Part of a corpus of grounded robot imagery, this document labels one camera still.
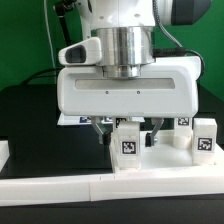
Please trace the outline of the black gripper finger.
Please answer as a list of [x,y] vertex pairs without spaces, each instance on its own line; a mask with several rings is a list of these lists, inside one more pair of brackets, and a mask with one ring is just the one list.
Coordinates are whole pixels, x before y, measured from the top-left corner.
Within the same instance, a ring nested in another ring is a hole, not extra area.
[[102,118],[98,116],[91,117],[91,124],[96,133],[98,134],[99,143],[109,145],[111,140],[111,132],[101,122]]
[[153,125],[153,129],[151,132],[147,132],[145,135],[145,146],[146,147],[152,147],[155,145],[156,134],[162,127],[162,125],[164,123],[164,119],[163,118],[152,118],[151,123]]

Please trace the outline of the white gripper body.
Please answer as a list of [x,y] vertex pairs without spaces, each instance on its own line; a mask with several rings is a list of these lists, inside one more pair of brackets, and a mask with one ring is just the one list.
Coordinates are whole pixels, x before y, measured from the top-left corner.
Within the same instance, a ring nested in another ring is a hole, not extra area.
[[158,58],[134,79],[110,79],[97,66],[63,69],[57,81],[67,116],[177,118],[198,111],[199,58]]

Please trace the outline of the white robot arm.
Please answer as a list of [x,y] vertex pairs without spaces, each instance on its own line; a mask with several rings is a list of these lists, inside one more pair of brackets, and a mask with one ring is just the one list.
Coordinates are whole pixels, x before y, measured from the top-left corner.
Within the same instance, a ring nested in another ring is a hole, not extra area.
[[106,141],[104,117],[149,117],[157,132],[165,118],[198,111],[196,81],[204,73],[200,54],[179,42],[156,49],[153,29],[192,25],[212,0],[73,0],[83,28],[81,42],[62,49],[57,80],[60,111],[88,116]]

